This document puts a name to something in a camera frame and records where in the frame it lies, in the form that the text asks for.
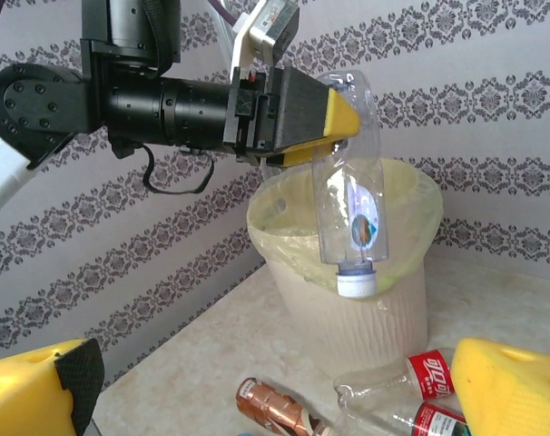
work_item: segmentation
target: trash can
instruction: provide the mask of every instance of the trash can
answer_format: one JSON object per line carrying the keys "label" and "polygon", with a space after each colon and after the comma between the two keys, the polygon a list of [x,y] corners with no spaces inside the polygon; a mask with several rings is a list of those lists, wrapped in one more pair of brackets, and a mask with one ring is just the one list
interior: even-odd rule
{"label": "trash can", "polygon": [[319,257],[311,170],[290,169],[251,197],[250,238],[265,258],[304,350],[329,376],[378,367],[427,347],[424,256],[443,214],[437,184],[408,163],[382,159],[388,251],[378,293],[337,294],[336,265]]}

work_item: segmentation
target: bottle cap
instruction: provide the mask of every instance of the bottle cap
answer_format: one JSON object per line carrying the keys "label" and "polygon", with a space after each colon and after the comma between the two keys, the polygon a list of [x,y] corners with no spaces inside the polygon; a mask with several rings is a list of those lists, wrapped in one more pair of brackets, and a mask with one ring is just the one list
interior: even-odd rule
{"label": "bottle cap", "polygon": [[375,295],[376,273],[338,274],[338,294],[346,298],[367,298]]}

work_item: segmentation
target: red bottle label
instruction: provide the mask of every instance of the red bottle label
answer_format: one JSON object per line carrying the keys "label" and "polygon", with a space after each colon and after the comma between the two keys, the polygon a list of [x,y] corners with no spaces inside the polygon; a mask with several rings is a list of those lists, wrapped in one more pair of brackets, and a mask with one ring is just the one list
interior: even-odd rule
{"label": "red bottle label", "polygon": [[422,398],[445,397],[455,391],[447,361],[439,350],[423,352],[408,358],[417,376]]}
{"label": "red bottle label", "polygon": [[423,403],[414,419],[412,436],[471,436],[471,433],[462,416]]}

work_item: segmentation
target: table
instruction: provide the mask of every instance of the table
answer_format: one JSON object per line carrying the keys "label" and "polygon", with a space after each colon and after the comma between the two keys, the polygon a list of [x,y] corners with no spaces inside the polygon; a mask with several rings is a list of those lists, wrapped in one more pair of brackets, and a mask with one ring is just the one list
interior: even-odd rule
{"label": "table", "polygon": [[[430,348],[474,336],[550,354],[550,281],[439,258],[425,264]],[[334,420],[331,380],[285,320],[264,266],[101,395],[94,419],[103,436],[266,436],[235,406],[250,375]]]}

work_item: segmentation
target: patterned wallpaper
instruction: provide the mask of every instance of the patterned wallpaper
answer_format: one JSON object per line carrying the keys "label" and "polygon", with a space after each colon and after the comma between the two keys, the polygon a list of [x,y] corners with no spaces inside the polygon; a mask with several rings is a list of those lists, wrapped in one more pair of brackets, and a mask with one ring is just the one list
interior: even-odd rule
{"label": "patterned wallpaper", "polygon": [[[0,70],[14,62],[81,68],[81,2],[5,6]],[[182,63],[170,75],[227,81],[206,4],[183,1],[182,10]],[[12,35],[17,27],[33,37]],[[48,27],[50,41],[39,31]],[[205,174],[201,158],[154,151],[157,185],[192,187]],[[262,259],[245,213],[260,172],[226,154],[214,160],[203,194],[166,197],[142,186],[146,155],[118,161],[104,129],[55,156],[0,212],[0,358],[94,337],[108,386],[256,271]]]}
{"label": "patterned wallpaper", "polygon": [[368,75],[382,153],[442,189],[431,253],[550,278],[550,0],[298,4],[283,63]]}

